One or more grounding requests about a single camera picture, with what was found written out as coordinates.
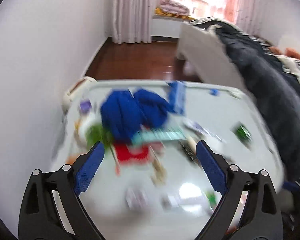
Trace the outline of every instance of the green object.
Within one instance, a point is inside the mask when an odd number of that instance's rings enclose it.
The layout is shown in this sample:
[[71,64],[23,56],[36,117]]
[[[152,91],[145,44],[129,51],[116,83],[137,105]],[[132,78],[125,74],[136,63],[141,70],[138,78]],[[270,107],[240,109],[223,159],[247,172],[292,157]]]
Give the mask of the green object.
[[252,137],[251,137],[249,131],[247,130],[247,128],[245,128],[245,126],[243,124],[240,124],[239,126],[237,126],[235,128],[234,134],[244,145],[246,145],[246,146],[250,145],[250,143],[252,141]]
[[131,139],[133,145],[172,140],[185,140],[186,136],[179,128],[151,129],[137,132]]
[[103,143],[105,149],[109,149],[113,142],[111,132],[104,128],[102,124],[92,125],[86,132],[86,139],[87,149],[91,149],[92,146],[94,146],[94,144],[98,141]]
[[212,208],[215,208],[217,206],[216,196],[214,195],[214,192],[207,192],[206,196],[209,200],[210,206]]

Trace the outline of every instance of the white wall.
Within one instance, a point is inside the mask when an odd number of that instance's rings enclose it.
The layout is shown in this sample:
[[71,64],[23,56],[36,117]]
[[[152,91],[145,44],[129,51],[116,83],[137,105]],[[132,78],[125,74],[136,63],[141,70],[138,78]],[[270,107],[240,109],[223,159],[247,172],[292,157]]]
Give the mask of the white wall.
[[152,19],[152,36],[179,38],[182,21],[173,19]]
[[110,1],[0,5],[0,217],[15,235],[32,170],[48,171],[62,95],[108,37]]
[[260,35],[284,50],[300,52],[300,0],[268,0]]

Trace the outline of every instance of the comforter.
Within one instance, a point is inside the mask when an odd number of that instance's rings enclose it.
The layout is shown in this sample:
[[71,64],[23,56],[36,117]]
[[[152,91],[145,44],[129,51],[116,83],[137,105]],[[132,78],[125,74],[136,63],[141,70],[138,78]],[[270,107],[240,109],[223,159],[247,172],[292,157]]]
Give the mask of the comforter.
[[192,25],[209,28],[224,43],[226,53],[255,96],[257,107],[276,141],[286,166],[288,180],[300,177],[300,84],[294,75],[285,73],[281,61],[265,43],[236,26],[210,17],[194,20]]

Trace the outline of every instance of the small toy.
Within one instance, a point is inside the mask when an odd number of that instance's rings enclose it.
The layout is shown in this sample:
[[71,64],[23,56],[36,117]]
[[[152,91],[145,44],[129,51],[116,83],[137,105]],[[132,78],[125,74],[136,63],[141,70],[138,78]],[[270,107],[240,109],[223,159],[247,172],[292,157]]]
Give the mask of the small toy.
[[87,114],[92,109],[92,105],[89,99],[80,102],[80,113]]
[[155,155],[155,152],[152,149],[152,147],[150,147],[150,149],[154,155],[154,160],[153,160],[152,166],[154,168],[155,176],[151,176],[152,182],[156,186],[164,185],[166,183],[167,171],[160,163],[160,161],[157,158],[157,156]]
[[218,89],[210,89],[210,94],[213,96],[218,96],[219,95],[219,90]]
[[247,130],[247,128],[241,123],[239,124],[233,132],[237,138],[246,146],[249,147],[252,142],[252,137]]

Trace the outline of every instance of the wooden floor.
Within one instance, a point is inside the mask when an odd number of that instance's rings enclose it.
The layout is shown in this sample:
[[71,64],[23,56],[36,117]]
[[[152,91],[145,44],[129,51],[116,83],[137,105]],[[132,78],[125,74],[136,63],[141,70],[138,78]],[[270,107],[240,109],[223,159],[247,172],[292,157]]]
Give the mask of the wooden floor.
[[96,80],[163,79],[200,82],[196,75],[185,75],[185,61],[177,60],[175,42],[116,44],[110,39],[98,52],[86,75]]

